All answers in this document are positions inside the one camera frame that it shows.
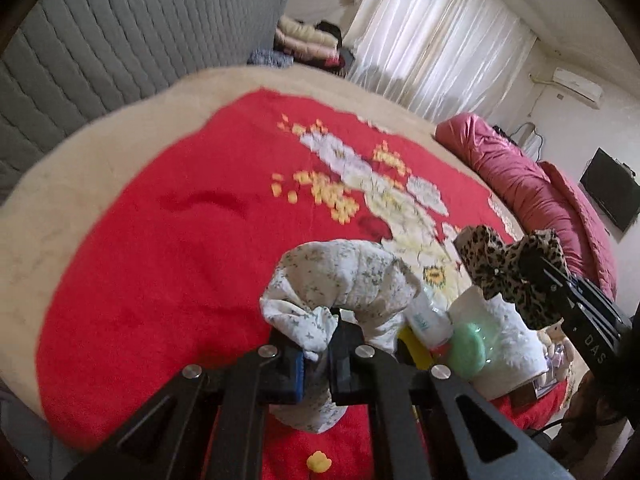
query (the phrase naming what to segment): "white sheer curtain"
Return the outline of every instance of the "white sheer curtain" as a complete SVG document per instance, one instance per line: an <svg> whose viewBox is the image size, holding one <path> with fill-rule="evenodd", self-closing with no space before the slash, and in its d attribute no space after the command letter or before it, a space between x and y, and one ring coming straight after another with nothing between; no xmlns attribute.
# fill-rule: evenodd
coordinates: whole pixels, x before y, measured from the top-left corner
<svg viewBox="0 0 640 480"><path fill-rule="evenodd" d="M431 121L488 117L536 40L500 0L363 0L349 79Z"/></svg>

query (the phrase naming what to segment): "pink comforter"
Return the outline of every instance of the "pink comforter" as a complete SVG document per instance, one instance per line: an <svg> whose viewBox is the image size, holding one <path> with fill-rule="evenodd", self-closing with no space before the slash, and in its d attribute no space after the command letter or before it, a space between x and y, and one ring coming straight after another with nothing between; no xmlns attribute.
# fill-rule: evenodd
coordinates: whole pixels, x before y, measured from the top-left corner
<svg viewBox="0 0 640 480"><path fill-rule="evenodd" d="M549 162L533 162L480 117L460 114L438 125L436 140L474 170L527 232L552 228L569 269L616 297L609 234L591 203Z"/></svg>

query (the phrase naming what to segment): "television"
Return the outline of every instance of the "television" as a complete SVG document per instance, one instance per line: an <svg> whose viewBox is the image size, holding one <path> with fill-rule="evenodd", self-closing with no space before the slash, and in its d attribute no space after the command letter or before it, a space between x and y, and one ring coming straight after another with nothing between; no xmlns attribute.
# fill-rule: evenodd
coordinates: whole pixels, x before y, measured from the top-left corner
<svg viewBox="0 0 640 480"><path fill-rule="evenodd" d="M630 168L603 149L598 148L580 183L620 230L626 231L638 216L640 186Z"/></svg>

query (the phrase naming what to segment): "air conditioner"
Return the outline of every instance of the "air conditioner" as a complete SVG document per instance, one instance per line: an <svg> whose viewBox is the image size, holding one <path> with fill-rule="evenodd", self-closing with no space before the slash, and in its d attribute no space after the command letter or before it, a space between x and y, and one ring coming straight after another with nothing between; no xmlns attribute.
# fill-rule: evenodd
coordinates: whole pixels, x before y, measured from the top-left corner
<svg viewBox="0 0 640 480"><path fill-rule="evenodd" d="M576 92L581 97L587 99L588 102L593 103L596 107L600 107L603 90L601 86L597 85L593 81L589 81L587 78L581 77L573 72L569 72L564 68L556 68L553 81L560 86Z"/></svg>

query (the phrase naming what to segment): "gray quilted fabric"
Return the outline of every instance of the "gray quilted fabric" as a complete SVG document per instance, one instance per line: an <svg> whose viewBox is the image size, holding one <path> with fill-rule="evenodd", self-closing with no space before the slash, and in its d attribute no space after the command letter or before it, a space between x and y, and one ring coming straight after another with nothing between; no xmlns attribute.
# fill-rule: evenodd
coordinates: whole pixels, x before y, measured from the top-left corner
<svg viewBox="0 0 640 480"><path fill-rule="evenodd" d="M78 128L270 48L286 0L40 0L0 58L0 202Z"/></svg>

